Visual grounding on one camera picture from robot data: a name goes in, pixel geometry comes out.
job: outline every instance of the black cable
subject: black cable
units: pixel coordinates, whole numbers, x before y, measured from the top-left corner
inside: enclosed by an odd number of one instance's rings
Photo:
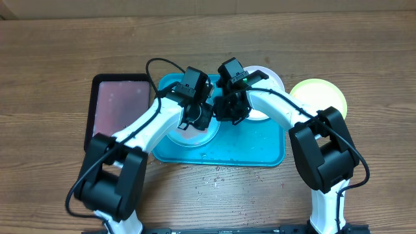
[[[72,188],[70,189],[70,191],[68,192],[68,195],[66,196],[65,199],[65,209],[66,212],[74,217],[78,217],[78,218],[97,218],[99,220],[102,220],[103,223],[106,225],[107,229],[109,230],[110,234],[114,234],[111,226],[109,225],[109,221],[106,220],[103,217],[94,215],[94,214],[77,214],[71,211],[70,209],[70,200],[72,197],[72,194],[75,192],[75,188],[79,186],[79,184],[85,179],[85,177],[97,166],[101,165],[105,159],[107,159],[113,152],[115,152],[116,150],[119,150],[124,143],[126,143],[127,141],[129,141],[130,139],[132,139],[137,133],[139,133],[141,130],[143,130],[143,128],[145,128],[147,125],[150,124],[150,122],[152,120],[154,120],[156,118],[156,116],[158,115],[158,113],[160,113],[161,107],[162,107],[162,100],[161,97],[159,96],[157,87],[155,85],[155,83],[153,82],[153,80],[151,79],[150,76],[150,72],[149,72],[149,65],[151,62],[155,61],[155,60],[159,60],[159,61],[165,61],[167,63],[170,63],[172,65],[174,65],[177,69],[181,70],[183,73],[185,72],[184,69],[182,69],[180,66],[178,66],[176,63],[167,60],[167,59],[163,59],[163,58],[152,58],[150,59],[147,63],[146,63],[146,74],[148,76],[149,79],[149,83],[151,84],[151,86],[153,87],[154,91],[155,91],[155,95],[157,97],[157,101],[158,101],[158,106],[157,106],[157,110],[155,111],[155,113],[149,118],[149,120],[147,120],[145,123],[143,123],[143,125],[141,125],[136,131],[132,132],[128,137],[126,137],[124,140],[122,140],[120,143],[118,143],[117,145],[115,145],[115,147],[111,148],[109,151],[105,152],[103,154],[103,156],[101,156],[101,158],[99,158],[73,185]]]

